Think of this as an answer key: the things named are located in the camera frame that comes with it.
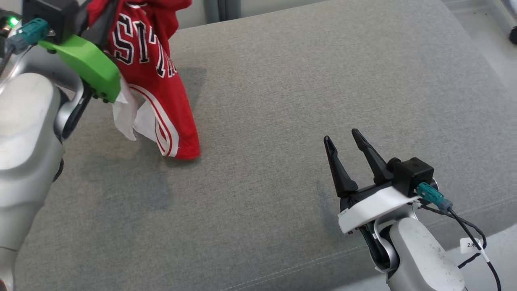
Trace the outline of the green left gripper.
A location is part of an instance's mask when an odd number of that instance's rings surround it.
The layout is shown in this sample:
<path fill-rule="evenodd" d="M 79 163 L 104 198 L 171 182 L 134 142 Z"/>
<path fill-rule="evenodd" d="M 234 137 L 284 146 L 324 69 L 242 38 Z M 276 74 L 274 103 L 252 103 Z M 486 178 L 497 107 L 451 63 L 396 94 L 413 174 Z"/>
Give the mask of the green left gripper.
<path fill-rule="evenodd" d="M 75 77 L 78 88 L 75 96 L 64 103 L 57 115 L 55 127 L 63 138 L 68 138 L 76 128 L 91 98 L 99 98 L 104 103 L 115 103 L 120 91 L 118 67 L 103 52 L 108 43 L 111 26 L 118 10 L 118 0 L 108 0 L 92 25 L 88 24 L 88 5 L 86 0 L 76 15 L 76 32 L 83 38 L 72 35 L 61 44 L 39 41 L 48 51 L 55 51 L 72 71 L 67 77 Z"/>

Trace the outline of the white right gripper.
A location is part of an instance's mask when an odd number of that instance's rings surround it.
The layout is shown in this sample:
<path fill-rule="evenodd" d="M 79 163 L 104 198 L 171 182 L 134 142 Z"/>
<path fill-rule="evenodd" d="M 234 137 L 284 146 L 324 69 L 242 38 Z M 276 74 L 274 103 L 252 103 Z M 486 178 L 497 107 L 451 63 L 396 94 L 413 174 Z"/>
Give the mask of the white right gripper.
<path fill-rule="evenodd" d="M 358 129 L 351 134 L 374 175 L 374 184 L 391 181 L 393 173 L 384 159 Z M 338 151 L 327 135 L 323 139 L 336 194 L 340 205 L 348 206 L 338 214 L 338 225 L 344 234 L 360 230 L 375 265 L 420 265 L 420 222 L 415 210 L 419 195 L 408 197 L 390 183 L 364 188 L 369 197 L 351 204 L 347 197 L 358 186 L 338 158 Z"/>

